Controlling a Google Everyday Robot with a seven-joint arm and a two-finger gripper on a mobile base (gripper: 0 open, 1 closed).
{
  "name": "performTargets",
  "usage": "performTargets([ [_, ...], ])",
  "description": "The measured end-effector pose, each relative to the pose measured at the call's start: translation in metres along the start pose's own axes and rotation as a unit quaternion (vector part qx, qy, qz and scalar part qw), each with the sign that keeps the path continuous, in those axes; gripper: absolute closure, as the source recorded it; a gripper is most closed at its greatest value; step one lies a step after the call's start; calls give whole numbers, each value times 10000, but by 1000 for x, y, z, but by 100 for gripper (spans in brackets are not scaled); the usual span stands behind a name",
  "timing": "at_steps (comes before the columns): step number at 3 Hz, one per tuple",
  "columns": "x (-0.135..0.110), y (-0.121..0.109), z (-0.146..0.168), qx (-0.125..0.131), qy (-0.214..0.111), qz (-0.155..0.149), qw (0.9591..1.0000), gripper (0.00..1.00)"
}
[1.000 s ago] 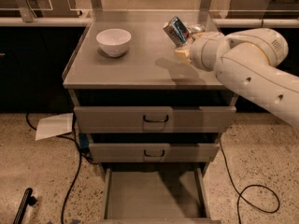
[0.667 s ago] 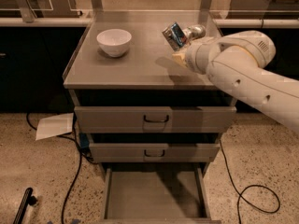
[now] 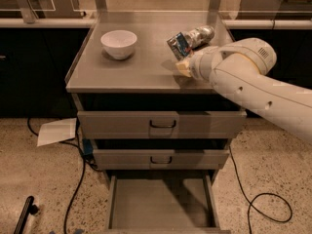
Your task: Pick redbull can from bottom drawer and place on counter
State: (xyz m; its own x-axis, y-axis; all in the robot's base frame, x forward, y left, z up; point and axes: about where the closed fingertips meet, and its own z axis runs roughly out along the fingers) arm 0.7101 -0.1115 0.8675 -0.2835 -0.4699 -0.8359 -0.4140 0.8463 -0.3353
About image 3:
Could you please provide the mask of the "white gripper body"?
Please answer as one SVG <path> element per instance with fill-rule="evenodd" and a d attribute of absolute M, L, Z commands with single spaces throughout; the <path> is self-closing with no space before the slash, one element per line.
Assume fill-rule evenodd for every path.
<path fill-rule="evenodd" d="M 221 50 L 218 46 L 204 48 L 194 53 L 190 59 L 189 70 L 196 80 L 213 82 L 215 69 L 223 61 Z"/>

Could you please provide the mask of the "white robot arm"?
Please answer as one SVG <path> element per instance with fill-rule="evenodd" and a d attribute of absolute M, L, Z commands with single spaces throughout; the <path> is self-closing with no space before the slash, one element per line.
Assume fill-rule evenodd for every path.
<path fill-rule="evenodd" d="M 274 49 L 258 38 L 209 46 L 177 62 L 186 77 L 210 83 L 232 102 L 312 143 L 312 90 L 269 78 Z"/>

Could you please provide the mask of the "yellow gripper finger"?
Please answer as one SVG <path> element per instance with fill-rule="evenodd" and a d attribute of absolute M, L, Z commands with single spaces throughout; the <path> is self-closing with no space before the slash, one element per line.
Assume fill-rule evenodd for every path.
<path fill-rule="evenodd" d="M 185 77 L 190 77 L 191 72 L 190 72 L 190 59 L 185 58 L 183 60 L 178 61 L 175 64 L 176 69 L 180 74 L 182 74 Z"/>

